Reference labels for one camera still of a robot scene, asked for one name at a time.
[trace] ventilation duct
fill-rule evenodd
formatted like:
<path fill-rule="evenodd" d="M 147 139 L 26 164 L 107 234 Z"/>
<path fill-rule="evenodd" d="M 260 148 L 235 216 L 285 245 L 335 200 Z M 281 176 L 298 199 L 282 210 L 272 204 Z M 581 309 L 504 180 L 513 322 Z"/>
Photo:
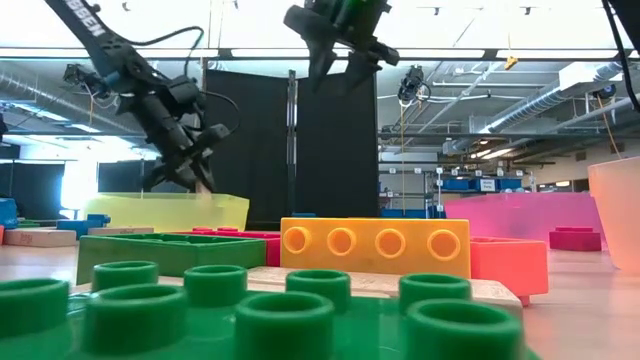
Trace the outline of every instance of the ventilation duct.
<path fill-rule="evenodd" d="M 91 118 L 98 123 L 108 124 L 120 130 L 137 130 L 135 127 L 137 123 L 130 116 L 120 116 L 120 119 L 122 119 L 121 122 L 129 122 L 132 126 L 115 121 L 99 108 L 94 108 L 93 114 L 90 114 L 88 99 L 79 99 L 77 95 L 71 93 L 65 94 L 63 89 L 10 62 L 0 63 L 0 96 L 9 98 L 8 100 L 33 99 L 36 107 L 73 122 L 89 123 Z M 81 102 L 87 103 L 86 108 L 77 105 Z"/>
<path fill-rule="evenodd" d="M 560 71 L 560 79 L 540 89 L 536 94 L 514 104 L 494 116 L 480 133 L 499 133 L 536 115 L 570 100 L 574 96 L 597 91 L 610 84 L 610 79 L 622 71 L 619 62 L 610 62 L 597 68 L 588 64 L 573 63 Z M 471 139 L 460 139 L 451 144 L 462 152 L 473 144 Z"/>

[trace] green lego stud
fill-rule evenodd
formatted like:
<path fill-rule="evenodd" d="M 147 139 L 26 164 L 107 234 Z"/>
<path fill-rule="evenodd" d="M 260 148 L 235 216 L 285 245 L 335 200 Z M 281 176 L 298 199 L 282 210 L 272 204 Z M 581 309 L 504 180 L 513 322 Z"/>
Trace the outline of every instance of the green lego stud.
<path fill-rule="evenodd" d="M 82 350 L 132 355 L 178 342 L 187 329 L 187 294 L 155 284 L 99 291 L 86 305 Z"/>
<path fill-rule="evenodd" d="M 91 291 L 134 284 L 157 284 L 158 265 L 150 261 L 120 261 L 93 267 Z"/>
<path fill-rule="evenodd" d="M 351 278 L 341 271 L 294 271 L 287 275 L 286 289 L 322 295 L 333 302 L 337 314 L 345 313 L 351 302 Z"/>
<path fill-rule="evenodd" d="M 467 300 L 424 300 L 407 311 L 406 359 L 524 359 L 522 325 L 503 309 Z"/>
<path fill-rule="evenodd" d="M 67 319 L 69 283 L 29 279 L 0 283 L 0 339 L 34 334 Z"/>
<path fill-rule="evenodd" d="M 235 360 L 327 360 L 333 353 L 331 301 L 290 291 L 246 298 L 236 309 Z"/>
<path fill-rule="evenodd" d="M 461 277 L 444 274 L 411 274 L 400 278 L 400 312 L 411 304 L 428 299 L 471 300 L 471 283 Z"/>
<path fill-rule="evenodd" d="M 247 270 L 234 265 L 205 265 L 184 272 L 184 287 L 193 307 L 235 305 L 247 294 Z"/>

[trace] floor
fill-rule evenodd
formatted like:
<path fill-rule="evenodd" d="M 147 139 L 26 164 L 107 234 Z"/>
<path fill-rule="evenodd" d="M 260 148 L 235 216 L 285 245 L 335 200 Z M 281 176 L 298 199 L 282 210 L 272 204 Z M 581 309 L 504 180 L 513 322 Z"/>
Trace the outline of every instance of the floor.
<path fill-rule="evenodd" d="M 606 253 L 554 251 L 551 291 L 532 297 L 524 323 L 544 359 L 638 359 L 640 274 L 616 271 Z M 76 249 L 0 247 L 0 280 L 75 279 Z"/>

